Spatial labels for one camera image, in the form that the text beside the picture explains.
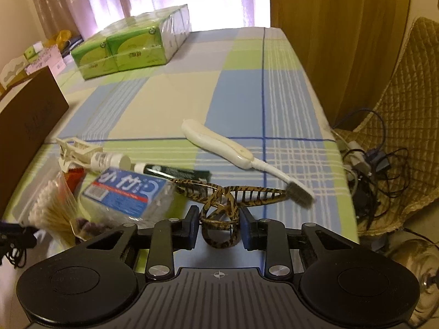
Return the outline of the cotton swab bag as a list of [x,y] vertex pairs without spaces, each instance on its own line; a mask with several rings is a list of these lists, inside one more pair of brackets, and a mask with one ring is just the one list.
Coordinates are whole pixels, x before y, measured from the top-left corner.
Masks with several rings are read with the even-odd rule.
[[75,245],[77,201],[61,171],[37,175],[26,187],[13,208],[13,216],[22,226],[48,232],[63,247]]

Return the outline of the tiger-pattern hair clip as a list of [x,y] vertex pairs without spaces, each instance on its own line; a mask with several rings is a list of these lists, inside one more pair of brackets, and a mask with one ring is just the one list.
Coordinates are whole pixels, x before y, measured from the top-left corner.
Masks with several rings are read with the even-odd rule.
[[216,249],[232,247],[239,241],[241,207],[270,205],[287,199],[283,189],[220,186],[189,179],[174,179],[172,182],[177,193],[202,205],[202,236]]

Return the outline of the green toothpaste tube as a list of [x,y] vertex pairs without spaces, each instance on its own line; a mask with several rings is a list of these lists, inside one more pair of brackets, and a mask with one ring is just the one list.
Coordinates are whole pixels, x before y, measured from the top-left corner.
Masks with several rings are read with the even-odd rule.
[[133,163],[131,165],[131,170],[140,174],[162,177],[168,180],[187,179],[209,182],[211,177],[211,173],[205,170],[182,169],[148,163]]

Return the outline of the blue floss pick box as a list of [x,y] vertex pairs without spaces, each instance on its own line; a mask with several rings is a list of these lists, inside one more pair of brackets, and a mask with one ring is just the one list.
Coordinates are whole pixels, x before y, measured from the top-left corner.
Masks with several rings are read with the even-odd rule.
[[169,180],[110,167],[84,188],[80,202],[95,223],[144,229],[165,219],[174,189]]

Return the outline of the brown velvet scrunchie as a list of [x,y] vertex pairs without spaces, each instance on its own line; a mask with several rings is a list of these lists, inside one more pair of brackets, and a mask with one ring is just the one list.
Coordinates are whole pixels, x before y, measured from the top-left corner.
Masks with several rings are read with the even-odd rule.
[[82,241],[88,241],[89,239],[99,236],[111,229],[110,226],[107,226],[104,223],[90,222],[85,218],[77,218],[76,224],[74,234]]

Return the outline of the red candy packet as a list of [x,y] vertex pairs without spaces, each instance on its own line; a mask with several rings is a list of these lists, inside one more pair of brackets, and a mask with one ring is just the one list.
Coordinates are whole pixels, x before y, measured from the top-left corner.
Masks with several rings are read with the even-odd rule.
[[84,168],[73,168],[64,173],[67,186],[72,194],[76,192],[77,187],[80,185],[85,175],[86,172]]

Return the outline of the white toothbrush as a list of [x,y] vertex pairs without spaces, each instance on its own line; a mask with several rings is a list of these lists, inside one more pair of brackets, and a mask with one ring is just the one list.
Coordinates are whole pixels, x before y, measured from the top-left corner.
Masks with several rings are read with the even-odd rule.
[[238,168],[244,170],[256,169],[282,180],[286,184],[286,193],[296,203],[309,207],[315,202],[316,195],[311,188],[297,178],[289,176],[282,170],[255,157],[246,147],[232,139],[217,134],[192,119],[183,120],[181,129],[192,144],[226,159]]

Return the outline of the white small pill bottle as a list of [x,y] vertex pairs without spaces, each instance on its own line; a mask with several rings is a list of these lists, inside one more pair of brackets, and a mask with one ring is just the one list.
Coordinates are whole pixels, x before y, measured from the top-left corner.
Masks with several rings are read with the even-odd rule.
[[92,172],[102,172],[113,167],[122,170],[130,170],[131,159],[121,153],[96,152],[91,158],[90,169]]

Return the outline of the white claw hair clip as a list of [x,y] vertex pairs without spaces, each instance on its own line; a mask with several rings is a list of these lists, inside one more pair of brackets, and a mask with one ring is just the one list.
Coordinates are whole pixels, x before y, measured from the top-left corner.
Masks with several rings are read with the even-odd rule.
[[73,168],[91,169],[93,155],[103,151],[102,146],[87,143],[77,137],[57,137],[56,142],[60,146],[59,165],[64,172]]

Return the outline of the brown white storage box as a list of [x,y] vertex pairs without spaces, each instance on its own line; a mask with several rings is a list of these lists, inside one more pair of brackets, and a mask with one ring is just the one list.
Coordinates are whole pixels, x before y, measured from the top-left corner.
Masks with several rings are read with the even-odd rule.
[[36,152],[69,105],[48,67],[1,96],[1,214]]

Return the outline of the checked tablecloth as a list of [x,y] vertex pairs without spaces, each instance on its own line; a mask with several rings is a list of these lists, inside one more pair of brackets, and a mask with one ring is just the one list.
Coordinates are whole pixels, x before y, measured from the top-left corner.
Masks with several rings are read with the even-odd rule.
[[342,157],[319,99],[284,32],[245,27],[193,32],[164,66],[82,78],[72,59],[57,76],[69,109],[22,176],[4,218],[45,161],[57,138],[78,137],[135,163],[208,170],[219,185],[283,187],[278,178],[242,170],[190,143],[196,120],[296,177],[316,196],[311,208],[292,201],[252,209],[288,228],[318,223],[357,241]]

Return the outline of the quilted chair cushion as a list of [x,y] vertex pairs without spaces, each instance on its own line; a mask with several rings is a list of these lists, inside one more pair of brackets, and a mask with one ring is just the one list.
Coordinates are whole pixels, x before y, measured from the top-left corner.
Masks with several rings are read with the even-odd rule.
[[401,228],[416,212],[438,200],[438,23],[420,17],[410,30],[403,56],[373,112],[352,131],[337,130],[363,149],[380,143],[386,152],[409,151],[409,180],[382,181],[403,193],[379,195],[379,218],[357,226],[359,236],[380,236]]

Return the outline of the green tissue multipack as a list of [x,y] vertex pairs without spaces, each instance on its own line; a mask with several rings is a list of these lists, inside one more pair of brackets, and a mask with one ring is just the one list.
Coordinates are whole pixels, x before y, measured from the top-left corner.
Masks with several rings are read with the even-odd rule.
[[167,64],[190,35],[187,4],[113,22],[71,51],[85,80]]

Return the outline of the yellow plastic bag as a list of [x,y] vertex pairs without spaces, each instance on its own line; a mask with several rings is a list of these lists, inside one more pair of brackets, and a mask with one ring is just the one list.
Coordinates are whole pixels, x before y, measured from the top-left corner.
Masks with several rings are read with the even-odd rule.
[[68,41],[71,39],[71,37],[72,33],[70,30],[61,30],[55,33],[45,42],[45,48],[50,48],[56,45],[59,50],[63,50],[68,44]]

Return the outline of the brown curtain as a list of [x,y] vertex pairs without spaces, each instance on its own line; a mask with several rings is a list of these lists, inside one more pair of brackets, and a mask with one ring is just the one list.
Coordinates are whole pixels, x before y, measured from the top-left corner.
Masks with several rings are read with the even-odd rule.
[[394,72],[410,0],[270,0],[332,126],[372,108]]

